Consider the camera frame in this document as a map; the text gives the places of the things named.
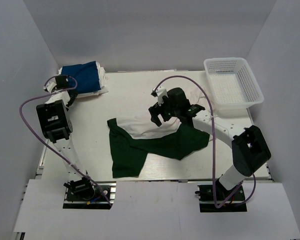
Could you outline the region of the blue t shirt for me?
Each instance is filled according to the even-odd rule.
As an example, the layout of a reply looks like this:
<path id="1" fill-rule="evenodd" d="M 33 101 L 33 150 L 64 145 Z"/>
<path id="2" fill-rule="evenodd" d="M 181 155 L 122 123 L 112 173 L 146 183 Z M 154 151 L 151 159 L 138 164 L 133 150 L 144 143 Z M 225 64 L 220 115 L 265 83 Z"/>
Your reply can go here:
<path id="1" fill-rule="evenodd" d="M 77 81 L 75 90 L 78 94 L 89 94 L 101 90 L 96 61 L 63 66 L 61 74 L 75 78 Z"/>

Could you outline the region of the white green raglan t shirt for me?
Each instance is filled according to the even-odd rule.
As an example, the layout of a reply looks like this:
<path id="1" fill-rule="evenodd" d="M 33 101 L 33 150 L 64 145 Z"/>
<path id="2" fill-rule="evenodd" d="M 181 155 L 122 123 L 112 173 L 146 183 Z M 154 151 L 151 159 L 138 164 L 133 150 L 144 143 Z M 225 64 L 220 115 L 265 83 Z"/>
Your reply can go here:
<path id="1" fill-rule="evenodd" d="M 112 177 L 138 177 L 148 154 L 181 161 L 193 152 L 206 148 L 210 134 L 172 118 L 161 126 L 150 114 L 121 116 L 107 120 L 112 158 Z"/>

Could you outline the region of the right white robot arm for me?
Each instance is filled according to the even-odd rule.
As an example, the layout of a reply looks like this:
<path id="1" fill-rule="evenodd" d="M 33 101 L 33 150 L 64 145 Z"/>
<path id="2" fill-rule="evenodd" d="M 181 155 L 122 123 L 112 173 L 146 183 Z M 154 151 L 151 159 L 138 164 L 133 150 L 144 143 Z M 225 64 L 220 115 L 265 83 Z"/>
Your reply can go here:
<path id="1" fill-rule="evenodd" d="M 171 90 L 159 87 L 151 94 L 157 103 L 148 110 L 151 121 L 158 127 L 175 117 L 182 124 L 206 132 L 231 148 L 232 165 L 216 180 L 215 192 L 219 198 L 226 200 L 232 196 L 236 185 L 252 176 L 271 158 L 266 140 L 257 126 L 241 127 L 213 117 L 203 106 L 191 104 L 180 87 Z"/>

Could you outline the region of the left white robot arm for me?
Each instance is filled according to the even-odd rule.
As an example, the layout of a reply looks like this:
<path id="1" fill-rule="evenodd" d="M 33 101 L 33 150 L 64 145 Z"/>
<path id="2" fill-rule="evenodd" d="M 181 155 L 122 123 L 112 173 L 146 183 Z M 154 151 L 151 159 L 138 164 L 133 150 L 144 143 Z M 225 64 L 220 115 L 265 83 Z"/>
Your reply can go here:
<path id="1" fill-rule="evenodd" d="M 43 136 L 66 158 L 64 165 L 68 174 L 67 187 L 71 186 L 71 182 L 80 181 L 83 178 L 82 174 L 88 175 L 79 160 L 71 137 L 73 125 L 68 111 L 78 95 L 75 85 L 75 80 L 68 75 L 51 78 L 45 84 L 44 90 L 52 96 L 45 103 L 36 106 Z"/>

